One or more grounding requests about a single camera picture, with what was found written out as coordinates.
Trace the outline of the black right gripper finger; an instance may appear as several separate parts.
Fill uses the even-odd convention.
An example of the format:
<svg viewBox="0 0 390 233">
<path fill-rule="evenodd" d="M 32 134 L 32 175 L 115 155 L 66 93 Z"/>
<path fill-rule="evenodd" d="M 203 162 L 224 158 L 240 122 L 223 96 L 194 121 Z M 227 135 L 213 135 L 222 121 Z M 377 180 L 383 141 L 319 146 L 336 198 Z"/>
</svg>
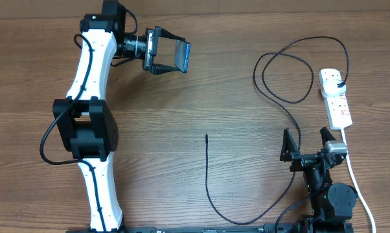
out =
<svg viewBox="0 0 390 233">
<path fill-rule="evenodd" d="M 323 146 L 328 141 L 336 140 L 336 138 L 330 133 L 330 131 L 326 127 L 321 128 L 319 132 L 321 134 L 321 140 L 322 140 L 322 145 Z"/>
<path fill-rule="evenodd" d="M 291 162 L 299 155 L 300 150 L 297 147 L 290 130 L 288 128 L 284 129 L 280 161 Z"/>
</svg>

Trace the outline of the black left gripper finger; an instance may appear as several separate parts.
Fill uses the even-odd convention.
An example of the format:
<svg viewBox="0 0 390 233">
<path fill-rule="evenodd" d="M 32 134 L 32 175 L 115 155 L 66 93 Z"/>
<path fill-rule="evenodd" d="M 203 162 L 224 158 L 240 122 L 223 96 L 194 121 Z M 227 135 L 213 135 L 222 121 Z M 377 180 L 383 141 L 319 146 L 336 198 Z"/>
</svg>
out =
<svg viewBox="0 0 390 233">
<path fill-rule="evenodd" d="M 164 29 L 163 27 L 156 26 L 155 29 L 154 29 L 154 32 L 155 32 L 155 35 L 158 38 L 166 38 L 166 39 L 174 39 L 174 40 L 178 40 L 178 41 L 186 41 L 185 38 L 177 36 L 177 35 L 169 32 L 168 30 Z"/>
<path fill-rule="evenodd" d="M 180 69 L 178 67 L 172 67 L 169 65 L 162 65 L 158 63 L 154 63 L 151 66 L 151 73 L 154 75 L 164 74 L 167 72 L 178 72 Z"/>
</svg>

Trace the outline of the Samsung Galaxy smartphone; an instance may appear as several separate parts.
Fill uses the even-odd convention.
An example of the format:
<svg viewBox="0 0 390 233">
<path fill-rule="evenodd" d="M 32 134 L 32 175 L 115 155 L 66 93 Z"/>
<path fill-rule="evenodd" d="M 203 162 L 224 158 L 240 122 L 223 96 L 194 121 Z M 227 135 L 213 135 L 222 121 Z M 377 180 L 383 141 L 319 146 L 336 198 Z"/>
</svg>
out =
<svg viewBox="0 0 390 233">
<path fill-rule="evenodd" d="M 176 40 L 174 65 L 182 72 L 186 73 L 189 67 L 190 43 Z"/>
</svg>

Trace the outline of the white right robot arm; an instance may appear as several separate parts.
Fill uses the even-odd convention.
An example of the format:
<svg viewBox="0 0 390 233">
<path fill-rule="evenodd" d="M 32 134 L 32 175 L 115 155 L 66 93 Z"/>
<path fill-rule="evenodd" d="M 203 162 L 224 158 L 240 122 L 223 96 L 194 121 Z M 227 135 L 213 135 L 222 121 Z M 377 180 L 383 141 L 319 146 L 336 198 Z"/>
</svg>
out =
<svg viewBox="0 0 390 233">
<path fill-rule="evenodd" d="M 280 160 L 290 162 L 291 172 L 302 172 L 308 195 L 289 206 L 277 218 L 275 232 L 352 232 L 348 222 L 356 205 L 358 192 L 350 185 L 333 183 L 330 169 L 342 164 L 348 148 L 336 140 L 327 128 L 320 130 L 323 147 L 314 154 L 302 154 L 289 129 L 283 131 Z M 281 218 L 291 209 L 309 201 L 311 215 L 302 215 L 294 223 L 281 224 Z"/>
</svg>

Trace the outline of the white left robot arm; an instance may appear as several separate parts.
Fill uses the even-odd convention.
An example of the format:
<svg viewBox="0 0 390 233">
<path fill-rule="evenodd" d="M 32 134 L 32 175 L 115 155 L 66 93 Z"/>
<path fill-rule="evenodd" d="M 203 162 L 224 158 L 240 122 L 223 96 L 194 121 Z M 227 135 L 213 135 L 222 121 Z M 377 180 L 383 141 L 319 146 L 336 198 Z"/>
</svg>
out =
<svg viewBox="0 0 390 233">
<path fill-rule="evenodd" d="M 113 158 L 119 142 L 117 123 L 106 103 L 106 86 L 112 62 L 141 60 L 143 70 L 154 75 L 189 67 L 190 43 L 162 27 L 148 28 L 143 36 L 126 32 L 131 14 L 118 1 L 104 1 L 99 14 L 80 21 L 82 38 L 76 76 L 64 99 L 56 99 L 54 121 L 48 136 L 58 128 L 64 148 L 72 153 L 84 176 L 91 222 L 87 232 L 125 232 L 124 216 L 115 190 Z"/>
</svg>

